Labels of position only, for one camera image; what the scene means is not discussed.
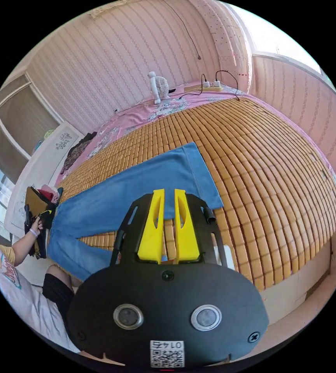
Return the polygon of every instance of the black shorts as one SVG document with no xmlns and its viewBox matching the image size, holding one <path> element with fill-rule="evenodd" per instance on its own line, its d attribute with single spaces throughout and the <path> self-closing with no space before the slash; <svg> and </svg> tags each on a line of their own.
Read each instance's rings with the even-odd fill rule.
<svg viewBox="0 0 336 373">
<path fill-rule="evenodd" d="M 42 287 L 42 294 L 45 298 L 56 303 L 64 324 L 67 325 L 67 312 L 75 296 L 73 290 L 52 274 L 47 273 Z"/>
</svg>

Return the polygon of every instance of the white fan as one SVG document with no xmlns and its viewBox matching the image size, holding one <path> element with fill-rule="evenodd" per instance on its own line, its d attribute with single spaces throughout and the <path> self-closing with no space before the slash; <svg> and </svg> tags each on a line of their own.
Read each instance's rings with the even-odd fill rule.
<svg viewBox="0 0 336 373">
<path fill-rule="evenodd" d="M 154 104 L 160 104 L 160 100 L 169 98 L 167 80 L 163 77 L 157 77 L 153 71 L 149 72 L 147 76 L 150 78 L 150 87 L 152 95 L 154 96 Z"/>
</svg>

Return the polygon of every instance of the power strip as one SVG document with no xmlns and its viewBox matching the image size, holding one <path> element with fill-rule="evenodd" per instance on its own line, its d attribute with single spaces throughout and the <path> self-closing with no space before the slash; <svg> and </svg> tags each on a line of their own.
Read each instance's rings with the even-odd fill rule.
<svg viewBox="0 0 336 373">
<path fill-rule="evenodd" d="M 200 91 L 201 85 L 192 85 L 190 87 L 185 87 L 184 92 L 191 92 L 191 91 Z M 221 92 L 223 90 L 222 87 L 203 87 L 203 92 Z"/>
</svg>

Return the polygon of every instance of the label sticker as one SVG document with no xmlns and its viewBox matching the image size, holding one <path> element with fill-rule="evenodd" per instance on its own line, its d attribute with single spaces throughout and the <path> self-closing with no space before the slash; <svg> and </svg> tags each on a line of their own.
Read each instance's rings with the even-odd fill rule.
<svg viewBox="0 0 336 373">
<path fill-rule="evenodd" d="M 184 341 L 150 341 L 150 362 L 152 368 L 183 368 Z"/>
</svg>

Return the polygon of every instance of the bamboo mat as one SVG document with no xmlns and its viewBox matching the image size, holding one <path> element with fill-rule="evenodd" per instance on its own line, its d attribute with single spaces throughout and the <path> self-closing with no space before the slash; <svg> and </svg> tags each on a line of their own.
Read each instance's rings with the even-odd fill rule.
<svg viewBox="0 0 336 373">
<path fill-rule="evenodd" d="M 282 119 L 245 98 L 173 113 L 115 141 L 60 183 L 61 201 L 192 141 L 224 202 L 215 215 L 235 269 L 260 291 L 296 273 L 333 235 L 336 187 L 319 154 Z M 112 250 L 114 238 L 81 240 Z M 164 222 L 164 242 L 174 258 L 173 221 Z"/>
</svg>

